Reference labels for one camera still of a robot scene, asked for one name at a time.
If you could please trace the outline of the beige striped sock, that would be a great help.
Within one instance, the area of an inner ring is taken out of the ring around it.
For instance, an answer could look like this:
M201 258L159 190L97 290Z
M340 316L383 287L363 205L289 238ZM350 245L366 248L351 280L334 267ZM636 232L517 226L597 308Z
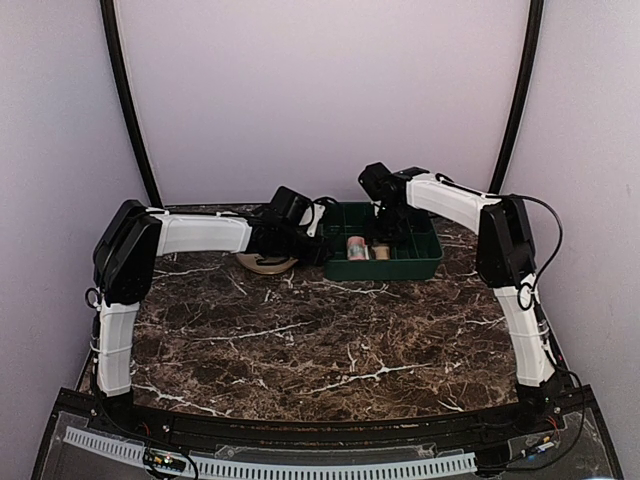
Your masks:
M391 259L391 247L387 243L374 242L371 250L374 259L377 261L388 261Z

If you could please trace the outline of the green compartment tray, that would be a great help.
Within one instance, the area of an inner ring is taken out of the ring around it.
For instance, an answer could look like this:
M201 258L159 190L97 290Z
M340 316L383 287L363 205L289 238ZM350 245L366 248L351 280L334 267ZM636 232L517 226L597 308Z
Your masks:
M430 214L414 210L401 225L401 237L389 246L389 257L378 259L370 252L368 260L350 260L347 241L353 236L366 240L369 248L378 243L370 236L375 218L374 206L348 202L331 206L318 226L318 232L333 241L334 255L324 263L324 277L331 281L428 280L443 258L443 251Z

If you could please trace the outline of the pink patterned sock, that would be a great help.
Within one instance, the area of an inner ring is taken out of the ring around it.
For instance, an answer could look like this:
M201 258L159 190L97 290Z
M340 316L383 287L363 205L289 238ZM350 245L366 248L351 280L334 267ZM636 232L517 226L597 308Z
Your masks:
M348 261L367 261L369 259L366 240L361 236L350 236L346 241L346 256Z

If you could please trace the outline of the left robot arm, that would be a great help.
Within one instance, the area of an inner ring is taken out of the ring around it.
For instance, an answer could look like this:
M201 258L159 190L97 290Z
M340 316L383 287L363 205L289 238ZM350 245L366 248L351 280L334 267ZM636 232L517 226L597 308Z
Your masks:
M319 265L331 254L319 225L334 199L311 200L287 187L249 213L176 213L125 201L92 256L93 285L85 293L95 310L91 350L99 393L113 397L101 411L120 436L141 427L140 412L117 396L131 389L134 324L153 283L157 258L174 253L226 252Z

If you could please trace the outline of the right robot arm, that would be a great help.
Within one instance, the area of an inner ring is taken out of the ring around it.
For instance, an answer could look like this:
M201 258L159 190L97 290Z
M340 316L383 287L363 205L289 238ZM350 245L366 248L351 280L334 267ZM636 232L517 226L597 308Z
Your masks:
M392 242L410 215L432 213L472 231L478 240L475 271L503 310L516 359L516 390L522 403L510 413L521 434L534 432L549 416L546 398L558 372L550 327L542 309L534 242L522 195L483 193L441 173L412 167L393 172L370 164L358 183L375 205L373 232Z

